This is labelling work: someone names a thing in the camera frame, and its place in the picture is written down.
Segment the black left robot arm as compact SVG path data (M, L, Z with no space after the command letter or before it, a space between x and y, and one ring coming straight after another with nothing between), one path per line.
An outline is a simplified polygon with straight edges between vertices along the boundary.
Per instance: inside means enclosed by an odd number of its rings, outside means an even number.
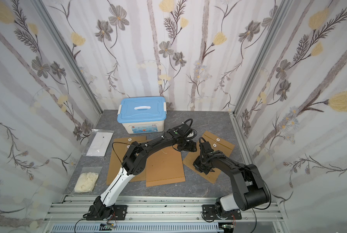
M174 145L176 150L196 152L196 143L193 139L197 131L191 125L193 119L189 118L182 124L165 131L161 136L145 143L133 142L121 162L121 168L109 187L99 195L83 215L85 220L106 220L115 210L114 205L127 186L127 184L145 170L147 159L154 153Z

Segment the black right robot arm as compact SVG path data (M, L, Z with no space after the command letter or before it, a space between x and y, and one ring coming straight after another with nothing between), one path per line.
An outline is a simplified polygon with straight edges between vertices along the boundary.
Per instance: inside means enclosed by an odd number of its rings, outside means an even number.
M218 198L214 204L217 217L226 219L238 211L271 203L270 190L255 165L235 162L223 152L214 150L202 137L199 138L199 148L200 155L193 163L198 172L207 175L219 169L230 178L232 193Z

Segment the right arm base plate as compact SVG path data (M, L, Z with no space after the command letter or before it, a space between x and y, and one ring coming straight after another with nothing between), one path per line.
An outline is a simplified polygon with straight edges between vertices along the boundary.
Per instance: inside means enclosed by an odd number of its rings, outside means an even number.
M202 218L210 222L215 220L241 220L242 216L239 209L225 211L217 204L205 204L202 205Z

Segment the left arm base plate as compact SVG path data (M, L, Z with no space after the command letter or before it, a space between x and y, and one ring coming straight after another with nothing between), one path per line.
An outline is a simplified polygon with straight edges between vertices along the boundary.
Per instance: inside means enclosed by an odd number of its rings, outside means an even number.
M110 207L104 206L90 206L87 213L83 215L86 220L125 220L127 214L127 205L112 205Z

